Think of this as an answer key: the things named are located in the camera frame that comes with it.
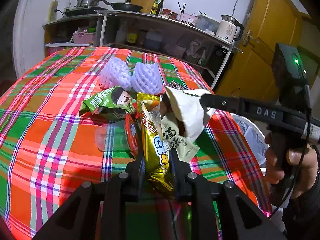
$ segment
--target human hand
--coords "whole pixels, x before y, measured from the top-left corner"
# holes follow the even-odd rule
[[[272,136],[269,133],[266,136],[265,143],[271,145]],[[302,155],[302,148],[299,149],[289,149],[286,154],[287,162],[296,166],[299,164],[300,158]],[[272,147],[266,151],[266,175],[265,179],[271,184],[278,184],[281,179],[284,178],[284,171],[276,166],[277,157]],[[309,190],[316,181],[318,172],[318,159],[317,153],[314,149],[308,147],[306,149],[306,154],[303,157],[303,161],[301,163],[300,175],[296,180],[296,184],[293,188],[293,192],[291,198],[297,198],[302,193]]]

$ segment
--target screw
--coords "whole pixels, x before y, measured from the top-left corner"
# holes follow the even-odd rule
[[[127,177],[129,177],[129,174],[126,173],[126,172],[121,172],[121,173],[119,173],[119,177],[120,177],[121,179],[126,179]]]
[[[189,173],[188,173],[188,177],[189,177],[190,179],[195,179],[197,176],[198,176],[198,174],[196,174],[195,172],[189,172]]]
[[[234,182],[233,181],[231,181],[231,180],[227,180],[227,181],[225,181],[224,183],[223,183],[226,187],[228,187],[228,188],[233,188],[234,187]]]
[[[82,182],[82,187],[90,187],[91,186],[91,181],[84,181]]]

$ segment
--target white kettle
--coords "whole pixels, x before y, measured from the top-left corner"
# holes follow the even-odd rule
[[[233,41],[239,41],[242,37],[244,27],[239,23],[235,18],[229,15],[221,15],[222,21],[219,24],[217,33],[215,36],[218,36],[224,39],[228,43]],[[240,28],[240,33],[237,38],[235,38],[237,26]]]

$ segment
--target yellow door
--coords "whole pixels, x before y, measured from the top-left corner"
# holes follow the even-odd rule
[[[243,53],[235,54],[215,93],[276,101],[278,91],[270,67],[276,43],[296,47],[301,21],[301,13],[291,0],[255,0],[238,46]]]

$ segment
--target yellow wrapper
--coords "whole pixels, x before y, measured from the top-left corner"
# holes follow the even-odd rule
[[[159,191],[171,195],[173,187],[169,173],[169,160],[161,137],[148,111],[160,104],[160,98],[144,93],[137,95],[137,107],[141,117],[142,145],[147,180]]]

